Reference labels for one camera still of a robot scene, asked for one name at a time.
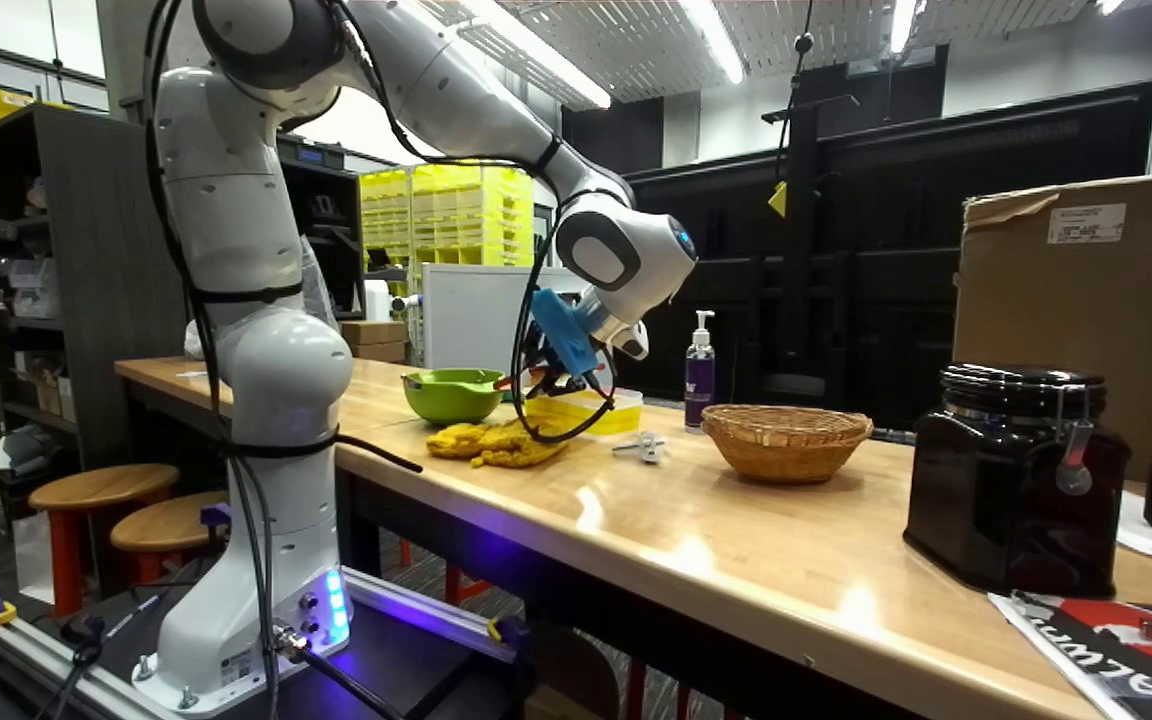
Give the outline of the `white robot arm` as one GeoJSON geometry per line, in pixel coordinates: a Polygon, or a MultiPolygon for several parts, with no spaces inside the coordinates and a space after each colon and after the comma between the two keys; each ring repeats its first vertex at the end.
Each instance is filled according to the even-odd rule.
{"type": "Polygon", "coordinates": [[[322,253],[297,215],[281,137],[338,104],[381,101],[444,159],[485,159],[557,194],[557,258],[583,300],[525,298],[560,368],[639,342],[642,317],[694,267],[684,226],[572,147],[411,0],[156,0],[142,70],[142,159],[183,281],[206,393],[230,404],[218,562],[163,617],[135,690],[217,720],[272,695],[276,645],[353,642],[337,540],[338,402],[353,349],[322,253]]]}

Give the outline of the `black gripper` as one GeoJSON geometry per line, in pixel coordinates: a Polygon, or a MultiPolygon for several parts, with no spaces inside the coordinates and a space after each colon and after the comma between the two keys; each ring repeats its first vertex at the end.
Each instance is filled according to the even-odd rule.
{"type": "Polygon", "coordinates": [[[581,322],[537,325],[537,382],[544,393],[598,390],[611,382],[611,356],[642,361],[647,325],[634,322],[608,342],[591,342],[581,322]]]}

